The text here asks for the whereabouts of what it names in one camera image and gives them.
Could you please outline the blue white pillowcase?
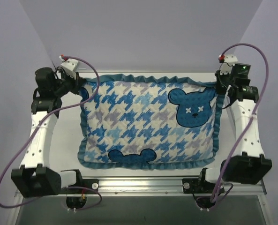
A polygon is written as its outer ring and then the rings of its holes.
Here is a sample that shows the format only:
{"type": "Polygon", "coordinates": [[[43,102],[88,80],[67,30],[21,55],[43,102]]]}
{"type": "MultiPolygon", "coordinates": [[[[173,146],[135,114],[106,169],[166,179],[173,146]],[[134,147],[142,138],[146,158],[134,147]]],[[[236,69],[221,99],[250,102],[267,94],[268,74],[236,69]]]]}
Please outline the blue white pillowcase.
{"type": "Polygon", "coordinates": [[[224,101],[215,85],[177,76],[86,79],[78,161],[87,168],[141,170],[212,163],[224,101]]]}

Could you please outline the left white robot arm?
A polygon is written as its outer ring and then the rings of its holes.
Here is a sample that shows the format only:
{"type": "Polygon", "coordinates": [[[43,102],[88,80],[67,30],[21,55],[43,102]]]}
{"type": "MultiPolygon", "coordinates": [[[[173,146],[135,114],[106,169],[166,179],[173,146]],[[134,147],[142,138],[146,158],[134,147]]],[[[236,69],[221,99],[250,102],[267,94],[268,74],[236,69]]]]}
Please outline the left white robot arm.
{"type": "Polygon", "coordinates": [[[35,72],[37,88],[31,104],[32,127],[26,152],[18,169],[13,169],[11,179],[23,197],[58,195],[62,188],[78,193],[83,180],[78,169],[56,172],[50,168],[49,153],[54,127],[62,106],[61,97],[77,94],[84,79],[76,69],[43,67],[35,72]]]}

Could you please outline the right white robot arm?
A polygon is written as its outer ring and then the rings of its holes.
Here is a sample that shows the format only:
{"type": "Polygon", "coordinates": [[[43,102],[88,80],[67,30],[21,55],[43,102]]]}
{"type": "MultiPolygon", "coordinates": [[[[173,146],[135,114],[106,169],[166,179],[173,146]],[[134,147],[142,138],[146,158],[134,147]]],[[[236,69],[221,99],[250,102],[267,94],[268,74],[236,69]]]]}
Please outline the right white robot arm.
{"type": "Polygon", "coordinates": [[[261,93],[250,85],[250,67],[224,62],[215,74],[217,90],[227,94],[225,109],[234,125],[235,144],[219,168],[202,170],[196,185],[203,192],[226,182],[255,185],[272,168],[260,142],[257,111],[261,93]]]}

